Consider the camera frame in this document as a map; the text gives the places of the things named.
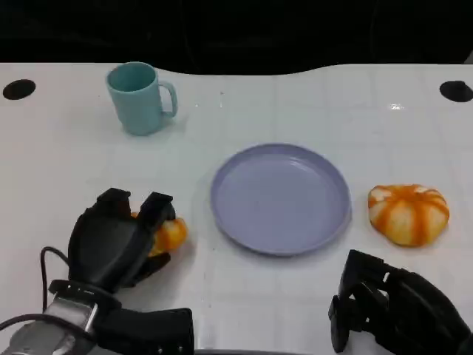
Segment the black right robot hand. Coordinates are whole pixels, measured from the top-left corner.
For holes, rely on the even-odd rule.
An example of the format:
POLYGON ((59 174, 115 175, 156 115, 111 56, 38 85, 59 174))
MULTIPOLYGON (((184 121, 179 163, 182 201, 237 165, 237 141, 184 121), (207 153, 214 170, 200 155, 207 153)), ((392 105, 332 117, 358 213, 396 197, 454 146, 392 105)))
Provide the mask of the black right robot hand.
POLYGON ((393 354, 471 354, 472 331, 450 299, 421 275, 350 250, 328 311, 333 350, 367 332, 393 354))

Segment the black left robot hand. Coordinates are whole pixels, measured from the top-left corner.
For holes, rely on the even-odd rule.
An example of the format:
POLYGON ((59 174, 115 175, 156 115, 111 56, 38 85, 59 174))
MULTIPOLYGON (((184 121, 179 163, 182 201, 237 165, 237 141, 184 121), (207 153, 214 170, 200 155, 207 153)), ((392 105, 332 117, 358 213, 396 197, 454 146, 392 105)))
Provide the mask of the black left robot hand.
POLYGON ((168 252, 156 256, 154 233, 176 217, 173 197, 152 192, 132 216, 131 193, 110 188, 78 218, 68 246, 69 279, 110 294, 131 288, 166 266, 168 252))

